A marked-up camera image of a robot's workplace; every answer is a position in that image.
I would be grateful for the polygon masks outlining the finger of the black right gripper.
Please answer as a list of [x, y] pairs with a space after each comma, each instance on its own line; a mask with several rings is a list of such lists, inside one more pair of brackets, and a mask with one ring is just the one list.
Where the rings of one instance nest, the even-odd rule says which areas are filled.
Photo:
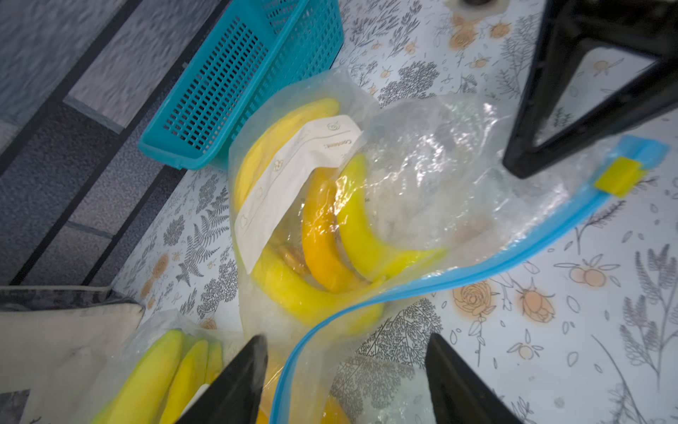
[[676, 108], [675, 1], [548, 1], [503, 165], [529, 178]]

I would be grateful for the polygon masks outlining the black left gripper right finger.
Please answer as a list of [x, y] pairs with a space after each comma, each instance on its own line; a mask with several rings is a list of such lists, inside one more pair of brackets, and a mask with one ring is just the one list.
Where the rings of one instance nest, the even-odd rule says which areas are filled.
[[436, 423], [520, 424], [514, 413], [437, 333], [429, 337], [425, 367]]

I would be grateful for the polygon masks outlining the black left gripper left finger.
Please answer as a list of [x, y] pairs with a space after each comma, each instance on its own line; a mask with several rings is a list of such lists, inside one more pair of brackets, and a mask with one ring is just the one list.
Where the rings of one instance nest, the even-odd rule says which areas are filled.
[[178, 423], [255, 423], [268, 365], [263, 335], [251, 338]]

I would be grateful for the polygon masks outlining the large yellow banana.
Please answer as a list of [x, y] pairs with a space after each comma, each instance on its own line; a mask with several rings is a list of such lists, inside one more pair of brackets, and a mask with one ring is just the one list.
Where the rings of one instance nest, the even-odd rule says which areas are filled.
[[323, 98], [298, 107], [267, 129], [247, 152], [238, 170], [233, 194], [235, 210], [241, 210], [252, 190], [251, 186], [261, 177], [282, 146], [305, 124], [321, 118], [331, 118], [337, 115], [340, 109], [341, 104], [337, 99]]

